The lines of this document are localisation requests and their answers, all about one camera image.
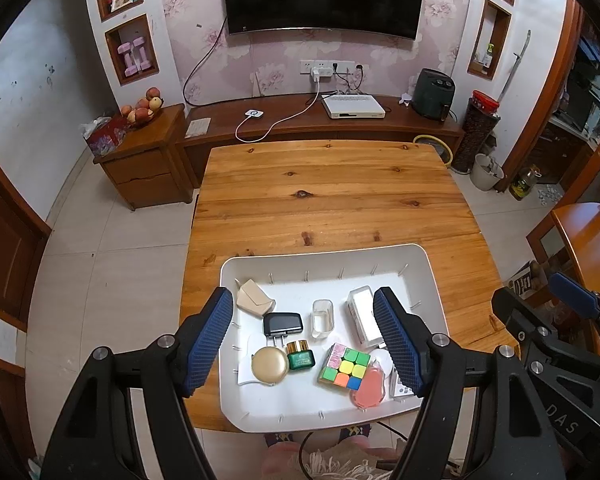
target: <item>white router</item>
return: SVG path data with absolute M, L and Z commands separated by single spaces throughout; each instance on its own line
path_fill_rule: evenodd
M 322 104 L 331 119 L 382 119 L 384 108 L 371 95 L 322 95 Z

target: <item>tile floor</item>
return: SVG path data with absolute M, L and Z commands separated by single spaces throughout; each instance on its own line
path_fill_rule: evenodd
M 491 249 L 503 279 L 532 258 L 525 235 L 548 213 L 533 194 L 517 202 L 508 193 L 481 192 L 467 176 L 452 176 Z M 29 316 L 26 390 L 34 443 L 45 452 L 64 400 L 89 352 L 148 345 L 178 326 L 184 263 L 194 204 L 135 212 L 117 197 L 99 166 L 89 161 L 62 206 L 46 248 Z M 138 439 L 151 479 L 161 478 L 141 391 L 132 393 Z M 473 394 L 465 395 L 452 456 L 461 458 L 472 418 Z M 408 434 L 416 412 L 392 417 Z M 266 449 L 256 434 L 196 430 L 219 479 L 260 477 Z M 337 430 L 320 432 L 308 448 L 335 443 Z M 376 447 L 395 446 L 395 435 L 375 425 Z M 232 456 L 240 459 L 226 460 Z

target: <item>black air fryer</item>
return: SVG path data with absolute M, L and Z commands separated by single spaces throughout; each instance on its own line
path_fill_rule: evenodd
M 454 80 L 430 68 L 422 69 L 411 98 L 411 106 L 421 116 L 444 121 L 456 93 Z

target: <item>blue gripper pad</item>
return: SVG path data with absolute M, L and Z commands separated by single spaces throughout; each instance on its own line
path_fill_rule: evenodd
M 595 294 L 583 288 L 561 272 L 549 276 L 549 290 L 551 293 L 571 307 L 584 319 L 597 319 L 600 316 L 598 299 Z
M 234 297 L 227 288 L 218 286 L 202 311 L 187 317 L 176 332 L 180 347 L 173 379 L 181 396 L 190 397 L 205 383 L 233 314 Z
M 388 286 L 374 294 L 374 317 L 402 384 L 423 397 L 432 382 L 431 332 L 418 316 L 405 312 Z

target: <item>colorful cube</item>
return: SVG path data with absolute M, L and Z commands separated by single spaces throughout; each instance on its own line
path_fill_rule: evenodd
M 335 343 L 327 352 L 318 380 L 357 390 L 366 372 L 371 356 L 353 348 Z

